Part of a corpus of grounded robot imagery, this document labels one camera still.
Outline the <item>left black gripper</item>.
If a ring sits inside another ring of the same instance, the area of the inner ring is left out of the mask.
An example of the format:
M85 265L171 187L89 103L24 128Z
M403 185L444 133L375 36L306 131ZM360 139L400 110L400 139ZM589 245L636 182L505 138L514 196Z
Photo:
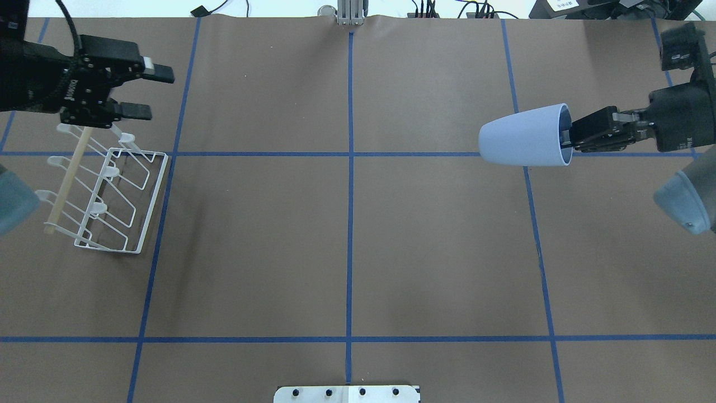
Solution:
M145 79L174 84L172 67L143 57L137 43L82 34L79 53L2 38L2 111L57 114L62 123L109 128L120 120L153 119L149 105L118 102L111 92Z

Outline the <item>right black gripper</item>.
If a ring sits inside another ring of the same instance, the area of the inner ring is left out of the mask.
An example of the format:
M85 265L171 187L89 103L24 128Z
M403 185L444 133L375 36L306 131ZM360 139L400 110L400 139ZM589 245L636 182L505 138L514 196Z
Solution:
M659 152L714 145L714 85L685 83L648 95L642 109L618 111L607 106L571 124L571 146L582 153L619 152L654 138ZM614 135L619 123L629 135Z

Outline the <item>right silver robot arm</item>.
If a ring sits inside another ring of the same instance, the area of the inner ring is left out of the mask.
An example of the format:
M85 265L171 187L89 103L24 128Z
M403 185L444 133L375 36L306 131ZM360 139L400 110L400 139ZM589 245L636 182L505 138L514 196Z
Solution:
M563 147L616 152L648 139L661 153L709 146L660 186L653 199L688 232L714 231L714 90L706 82L655 90L649 105L639 110L601 108L571 124Z

